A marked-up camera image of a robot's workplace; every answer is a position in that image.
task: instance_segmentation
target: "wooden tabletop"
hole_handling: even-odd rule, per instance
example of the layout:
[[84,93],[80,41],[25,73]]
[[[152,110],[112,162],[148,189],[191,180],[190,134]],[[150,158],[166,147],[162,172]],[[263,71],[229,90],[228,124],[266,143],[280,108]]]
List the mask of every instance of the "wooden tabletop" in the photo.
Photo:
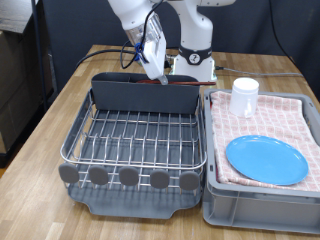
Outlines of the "wooden tabletop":
[[[90,52],[116,48],[93,46]],[[213,53],[216,64],[242,71],[298,72],[285,57]],[[60,180],[61,145],[73,123],[91,78],[123,72],[118,53],[87,60],[74,73],[48,113],[0,180],[0,239],[314,239],[319,236],[216,227],[202,217],[201,203],[174,213],[169,220],[102,217],[71,200]],[[126,72],[143,73],[134,64]],[[218,88],[231,89],[240,74],[217,71]],[[255,77],[262,91],[303,93],[319,102],[302,77]]]

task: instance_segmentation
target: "metal wire grid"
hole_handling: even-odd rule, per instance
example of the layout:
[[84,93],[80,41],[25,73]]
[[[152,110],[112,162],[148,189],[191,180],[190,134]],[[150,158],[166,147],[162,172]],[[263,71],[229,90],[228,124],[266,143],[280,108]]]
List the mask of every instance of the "metal wire grid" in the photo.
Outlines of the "metal wire grid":
[[182,115],[95,111],[91,101],[69,157],[62,156],[78,167],[81,188],[91,183],[88,173],[91,165],[107,169],[108,189],[122,186],[119,169],[124,166],[139,169],[138,191],[150,188],[149,178],[154,169],[168,171],[168,187],[179,188],[182,172],[202,173],[206,159],[200,131],[199,104],[196,114]]

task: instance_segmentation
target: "dish towel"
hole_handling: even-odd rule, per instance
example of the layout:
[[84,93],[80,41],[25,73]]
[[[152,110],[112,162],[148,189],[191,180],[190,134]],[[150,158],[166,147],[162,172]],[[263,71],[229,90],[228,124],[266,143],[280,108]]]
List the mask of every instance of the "dish towel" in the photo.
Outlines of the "dish towel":
[[[320,191],[320,147],[313,139],[303,118],[300,100],[260,95],[255,115],[246,119],[229,112],[231,94],[215,92],[212,93],[211,99],[217,180],[220,183]],[[261,183],[242,175],[229,163],[226,147],[233,139],[245,135],[263,135],[279,139],[293,146],[308,161],[308,176],[294,185],[276,186]]]

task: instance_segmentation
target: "white cup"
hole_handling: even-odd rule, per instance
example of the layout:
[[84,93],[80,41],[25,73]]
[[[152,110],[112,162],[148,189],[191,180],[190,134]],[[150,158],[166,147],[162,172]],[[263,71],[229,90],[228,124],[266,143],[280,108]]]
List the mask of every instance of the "white cup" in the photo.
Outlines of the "white cup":
[[252,78],[238,78],[232,87],[230,112],[239,117],[252,117],[257,108],[259,83]]

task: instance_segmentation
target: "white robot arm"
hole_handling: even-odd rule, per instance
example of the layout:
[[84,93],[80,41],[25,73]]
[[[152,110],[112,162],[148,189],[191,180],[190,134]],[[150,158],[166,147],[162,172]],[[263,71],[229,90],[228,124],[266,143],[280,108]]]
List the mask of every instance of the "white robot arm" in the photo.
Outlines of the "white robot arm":
[[[220,7],[236,0],[167,0],[176,10],[181,23],[179,55],[175,58],[173,74],[188,75],[201,82],[212,81],[214,60],[211,57],[212,22],[197,11],[198,6]],[[160,0],[109,0],[131,43],[139,49],[140,63],[150,79],[167,84],[164,75],[166,40],[158,16],[152,13],[147,22],[145,41],[141,43],[145,19]]]

